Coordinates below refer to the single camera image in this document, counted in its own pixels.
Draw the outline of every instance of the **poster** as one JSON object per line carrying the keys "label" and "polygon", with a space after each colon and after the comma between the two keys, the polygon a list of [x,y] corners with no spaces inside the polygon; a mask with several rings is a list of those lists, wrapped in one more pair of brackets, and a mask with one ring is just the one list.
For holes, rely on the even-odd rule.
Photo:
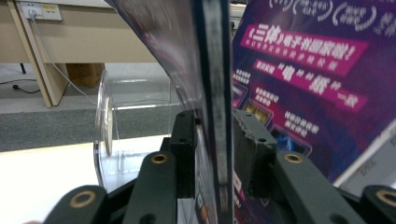
{"label": "poster", "polygon": [[[233,106],[339,186],[394,132],[395,62],[394,0],[250,0],[233,38]],[[273,223],[271,202],[235,194],[238,223]]]}
{"label": "poster", "polygon": [[200,120],[197,125],[196,200],[183,201],[184,222],[232,223],[228,1],[106,1],[158,60],[175,85],[184,109],[194,109]]}

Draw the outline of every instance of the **wall socket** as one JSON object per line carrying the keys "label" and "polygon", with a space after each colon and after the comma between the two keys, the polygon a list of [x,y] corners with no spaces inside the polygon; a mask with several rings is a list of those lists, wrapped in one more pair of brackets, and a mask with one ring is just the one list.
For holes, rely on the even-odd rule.
{"label": "wall socket", "polygon": [[61,12],[58,5],[45,3],[21,2],[23,15],[26,19],[32,19],[32,12],[36,20],[61,21]]}

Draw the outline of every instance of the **white table surface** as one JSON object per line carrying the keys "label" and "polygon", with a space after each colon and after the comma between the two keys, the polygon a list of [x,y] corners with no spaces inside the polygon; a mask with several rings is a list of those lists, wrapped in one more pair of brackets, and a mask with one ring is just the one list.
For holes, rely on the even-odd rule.
{"label": "white table surface", "polygon": [[[161,146],[163,135],[128,139]],[[0,223],[44,221],[70,190],[98,185],[92,143],[0,153]]]}

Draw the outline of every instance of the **transparent plastic panel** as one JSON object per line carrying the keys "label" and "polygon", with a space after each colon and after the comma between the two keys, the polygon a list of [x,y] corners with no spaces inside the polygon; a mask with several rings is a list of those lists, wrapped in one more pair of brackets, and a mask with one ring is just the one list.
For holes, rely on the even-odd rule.
{"label": "transparent plastic panel", "polygon": [[112,79],[103,73],[94,157],[99,183],[107,192],[137,178],[142,160],[160,149],[179,111],[169,79]]}

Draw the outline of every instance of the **gray floor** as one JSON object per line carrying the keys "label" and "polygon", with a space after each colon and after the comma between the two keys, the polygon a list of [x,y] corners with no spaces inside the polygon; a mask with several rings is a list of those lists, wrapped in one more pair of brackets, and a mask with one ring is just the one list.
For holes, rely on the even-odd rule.
{"label": "gray floor", "polygon": [[[25,65],[27,74],[19,64],[0,63],[0,83],[15,79],[35,79],[32,68]],[[167,75],[157,63],[107,63],[106,70],[112,79],[149,79],[166,84]],[[37,147],[52,147],[89,143],[93,141],[96,105],[69,86],[58,106],[46,108],[40,92],[28,94],[16,91],[13,85],[27,91],[38,90],[34,81],[0,84],[0,152]],[[158,85],[115,87],[114,100],[123,103],[143,102],[148,98],[162,98],[168,89]],[[81,88],[92,101],[97,101],[98,87]],[[171,91],[173,103],[177,103]],[[178,106],[117,111],[120,138],[167,133],[171,118],[180,110]]]}

